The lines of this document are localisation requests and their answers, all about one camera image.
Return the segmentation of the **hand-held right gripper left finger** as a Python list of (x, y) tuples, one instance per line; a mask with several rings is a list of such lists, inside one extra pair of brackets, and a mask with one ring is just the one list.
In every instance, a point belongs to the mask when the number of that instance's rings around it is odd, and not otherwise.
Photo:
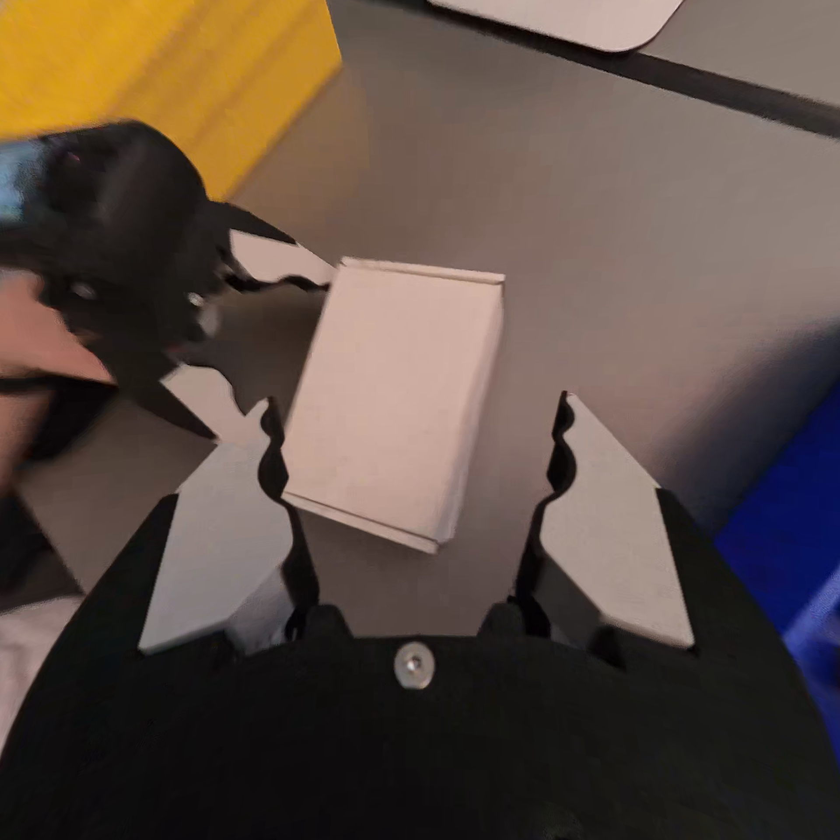
[(182, 483), (140, 635), (158, 654), (223, 633), (254, 654), (295, 639), (320, 586), (295, 510), (275, 400), (244, 417), (237, 442), (218, 445)]

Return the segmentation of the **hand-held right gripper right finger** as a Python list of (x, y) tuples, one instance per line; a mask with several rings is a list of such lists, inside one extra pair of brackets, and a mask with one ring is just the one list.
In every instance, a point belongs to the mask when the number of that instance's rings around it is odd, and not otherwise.
[(691, 649), (659, 483), (573, 393), (561, 394), (551, 436), (550, 493), (532, 515), (513, 586), (528, 630), (578, 648), (615, 628)]

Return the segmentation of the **black tape strip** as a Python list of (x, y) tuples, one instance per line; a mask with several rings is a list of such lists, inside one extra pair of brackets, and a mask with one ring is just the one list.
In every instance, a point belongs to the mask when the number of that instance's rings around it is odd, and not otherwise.
[(839, 140), (839, 107), (653, 56), (632, 55), (627, 73), (651, 87), (734, 112)]

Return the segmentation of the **white document stand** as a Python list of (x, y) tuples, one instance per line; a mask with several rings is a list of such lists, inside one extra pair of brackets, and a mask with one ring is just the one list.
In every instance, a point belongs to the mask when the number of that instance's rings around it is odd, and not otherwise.
[(645, 46), (682, 1), (431, 1), (448, 11), (602, 53)]

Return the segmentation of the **person's left hand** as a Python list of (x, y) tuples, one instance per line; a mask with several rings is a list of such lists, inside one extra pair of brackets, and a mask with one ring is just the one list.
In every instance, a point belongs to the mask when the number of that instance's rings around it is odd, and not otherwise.
[(98, 357), (68, 330), (57, 310), (39, 300), (41, 279), (26, 271), (1, 276), (1, 375), (62, 375), (112, 384)]

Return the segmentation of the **white cardboard mailer box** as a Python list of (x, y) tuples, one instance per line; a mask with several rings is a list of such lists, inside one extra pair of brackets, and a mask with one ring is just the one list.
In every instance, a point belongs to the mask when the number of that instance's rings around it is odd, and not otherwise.
[(286, 424), (285, 501), (422, 553), (454, 537), (505, 279), (342, 259)]

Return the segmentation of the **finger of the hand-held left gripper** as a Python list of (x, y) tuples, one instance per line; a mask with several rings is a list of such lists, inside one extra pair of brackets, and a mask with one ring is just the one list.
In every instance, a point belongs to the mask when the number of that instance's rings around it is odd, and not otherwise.
[(293, 286), (303, 291), (327, 290), (337, 270), (297, 242), (280, 241), (232, 230), (228, 235), (226, 282), (241, 293)]
[(222, 372), (206, 366), (180, 364), (161, 378), (176, 401), (203, 423), (214, 438), (259, 438), (258, 402), (250, 413), (239, 406), (233, 386)]

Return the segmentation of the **yellow plastic bin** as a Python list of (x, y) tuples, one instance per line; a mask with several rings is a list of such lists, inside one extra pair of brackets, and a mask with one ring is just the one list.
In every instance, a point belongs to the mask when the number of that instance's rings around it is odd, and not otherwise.
[(323, 1), (4, 1), (2, 140), (139, 120), (229, 198), (341, 65)]

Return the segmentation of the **blue plastic bin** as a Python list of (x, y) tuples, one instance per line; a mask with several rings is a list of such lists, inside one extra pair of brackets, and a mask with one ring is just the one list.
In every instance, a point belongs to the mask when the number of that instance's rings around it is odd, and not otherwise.
[(837, 746), (838, 382), (751, 484), (715, 544), (793, 657)]

